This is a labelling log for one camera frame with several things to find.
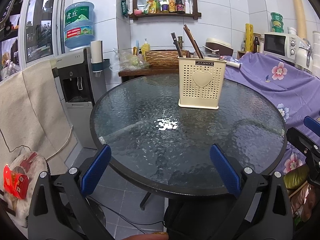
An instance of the cream plastic basket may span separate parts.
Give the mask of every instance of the cream plastic basket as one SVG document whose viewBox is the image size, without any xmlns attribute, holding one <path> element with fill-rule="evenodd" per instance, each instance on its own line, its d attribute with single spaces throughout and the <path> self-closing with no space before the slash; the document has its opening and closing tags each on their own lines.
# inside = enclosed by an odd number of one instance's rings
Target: cream plastic basket
<svg viewBox="0 0 320 240">
<path fill-rule="evenodd" d="M 179 58 L 179 106 L 218 109 L 226 61 Z"/>
</svg>

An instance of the black table rim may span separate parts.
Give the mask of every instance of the black table rim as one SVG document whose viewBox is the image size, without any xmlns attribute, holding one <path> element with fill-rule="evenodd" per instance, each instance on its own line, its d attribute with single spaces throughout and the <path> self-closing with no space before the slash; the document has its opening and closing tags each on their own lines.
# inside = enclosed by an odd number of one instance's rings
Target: black table rim
<svg viewBox="0 0 320 240">
<path fill-rule="evenodd" d="M 236 82 L 236 81 L 233 81 L 233 80 L 230 80 L 227 78 L 225 78 L 225 79 L 232 81 L 232 82 L 235 82 L 235 83 L 238 83 L 242 86 L 245 86 L 245 87 L 257 92 L 256 90 L 254 90 L 246 85 L 243 85 L 239 82 Z M 94 144 L 97 146 L 98 149 L 102 147 L 102 144 L 101 144 L 101 142 L 96 134 L 96 131 L 94 129 L 94 122 L 93 122 L 94 114 L 95 114 L 96 108 L 99 105 L 100 101 L 108 93 L 110 93 L 113 89 L 117 88 L 118 86 L 110 89 L 101 98 L 99 98 L 99 100 L 95 103 L 95 105 L 91 111 L 90 131 L 91 131 L 91 135 L 92 135 L 92 139 L 94 141 Z M 268 98 L 266 98 L 262 94 L 260 94 L 260 95 L 263 98 L 265 98 L 268 102 L 270 102 L 270 104 L 275 108 L 275 110 L 280 115 L 281 120 L 284 125 L 284 142 L 283 142 L 282 149 L 281 149 L 278 157 L 275 159 L 275 161 L 262 172 L 262 174 L 270 174 L 277 167 L 277 165 L 280 163 L 282 157 L 284 156 L 284 152 L 287 148 L 287 138 L 286 138 L 287 128 L 286 128 L 286 123 L 285 123 L 283 117 L 281 116 L 280 112 L 276 108 L 276 106 Z M 129 168 L 127 168 L 126 166 L 124 166 L 120 162 L 118 162 L 114 157 L 111 157 L 110 166 L 121 177 L 123 177 L 124 179 L 126 179 L 130 183 L 134 184 L 135 186 L 142 188 L 143 190 L 146 190 L 147 192 L 150 192 L 150 193 L 153 193 L 156 195 L 160 195 L 163 197 L 171 198 L 171 199 L 173 199 L 173 198 L 197 198 L 197 199 L 198 198 L 212 198 L 214 196 L 220 197 L 224 194 L 228 194 L 228 191 L 225 187 L 218 187 L 218 188 L 211 188 L 211 189 L 196 189 L 196 188 L 183 188 L 183 187 L 178 187 L 178 186 L 171 186 L 171 185 L 166 185 L 163 183 L 155 182 L 151 179 L 148 179 L 148 178 L 141 176 L 141 175 L 135 173 L 134 171 L 130 170 Z"/>
</svg>

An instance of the blue gripper pad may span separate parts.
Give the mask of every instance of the blue gripper pad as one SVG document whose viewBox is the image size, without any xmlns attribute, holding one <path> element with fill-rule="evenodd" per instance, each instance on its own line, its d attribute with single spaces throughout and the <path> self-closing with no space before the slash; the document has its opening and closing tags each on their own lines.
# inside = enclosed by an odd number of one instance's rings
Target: blue gripper pad
<svg viewBox="0 0 320 240">
<path fill-rule="evenodd" d="M 80 191 L 82 196 L 91 195 L 94 192 L 110 160 L 111 148 L 109 145 L 105 145 L 81 179 Z"/>
<path fill-rule="evenodd" d="M 320 123 L 313 120 L 309 116 L 306 116 L 304 118 L 303 123 L 306 127 L 308 127 L 311 131 L 313 131 L 317 136 L 320 137 Z"/>
<path fill-rule="evenodd" d="M 225 157 L 225 154 L 215 144 L 210 148 L 210 158 L 228 192 L 238 197 L 241 193 L 240 178 Z"/>
</svg>

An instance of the heart-shaped emblem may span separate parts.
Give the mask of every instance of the heart-shaped emblem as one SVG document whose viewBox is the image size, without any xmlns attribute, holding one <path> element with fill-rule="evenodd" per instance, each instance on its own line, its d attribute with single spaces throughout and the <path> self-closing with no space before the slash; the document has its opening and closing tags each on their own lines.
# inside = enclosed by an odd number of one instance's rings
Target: heart-shaped emblem
<svg viewBox="0 0 320 240">
<path fill-rule="evenodd" d="M 205 87 L 212 80 L 212 74 L 209 71 L 194 71 L 192 75 L 193 81 L 201 88 Z"/>
</svg>

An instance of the green container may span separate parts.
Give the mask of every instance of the green container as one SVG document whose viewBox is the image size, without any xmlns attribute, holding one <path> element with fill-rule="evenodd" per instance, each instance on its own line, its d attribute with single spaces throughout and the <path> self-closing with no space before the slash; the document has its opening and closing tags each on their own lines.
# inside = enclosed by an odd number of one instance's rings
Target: green container
<svg viewBox="0 0 320 240">
<path fill-rule="evenodd" d="M 271 20 L 274 21 L 281 21 L 283 20 L 283 16 L 279 13 L 270 13 L 271 14 Z"/>
<path fill-rule="evenodd" d="M 277 26 L 273 26 L 272 27 L 272 32 L 274 32 L 274 33 L 284 33 L 283 29 L 279 28 Z"/>
<path fill-rule="evenodd" d="M 272 27 L 279 27 L 281 29 L 283 29 L 283 22 L 282 21 L 278 21 L 278 20 L 271 20 L 272 22 Z"/>
</svg>

